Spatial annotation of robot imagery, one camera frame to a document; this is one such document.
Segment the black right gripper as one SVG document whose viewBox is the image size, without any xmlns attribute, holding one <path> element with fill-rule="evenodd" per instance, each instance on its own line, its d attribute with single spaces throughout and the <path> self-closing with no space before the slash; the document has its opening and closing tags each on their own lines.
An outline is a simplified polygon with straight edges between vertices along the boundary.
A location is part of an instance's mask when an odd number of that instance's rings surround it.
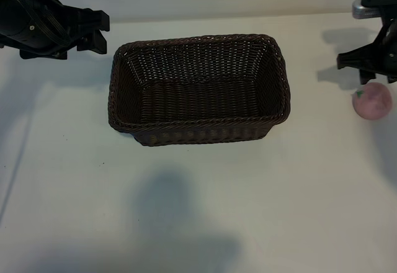
<svg viewBox="0 0 397 273">
<path fill-rule="evenodd" d="M 338 54 L 337 68 L 357 69 L 361 84 L 375 79 L 376 74 L 386 76 L 388 84 L 396 83 L 396 19 L 386 21 L 372 43 Z"/>
</svg>

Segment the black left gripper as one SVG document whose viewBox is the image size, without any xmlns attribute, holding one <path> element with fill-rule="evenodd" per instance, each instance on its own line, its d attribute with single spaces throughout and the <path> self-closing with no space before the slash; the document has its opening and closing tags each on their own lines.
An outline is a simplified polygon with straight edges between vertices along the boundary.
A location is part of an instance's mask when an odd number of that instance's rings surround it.
<svg viewBox="0 0 397 273">
<path fill-rule="evenodd" d="M 72 48 L 107 53 L 102 32 L 109 30 L 104 11 L 65 6 L 59 0 L 1 0 L 1 47 L 18 49 L 24 60 L 67 60 Z"/>
</svg>

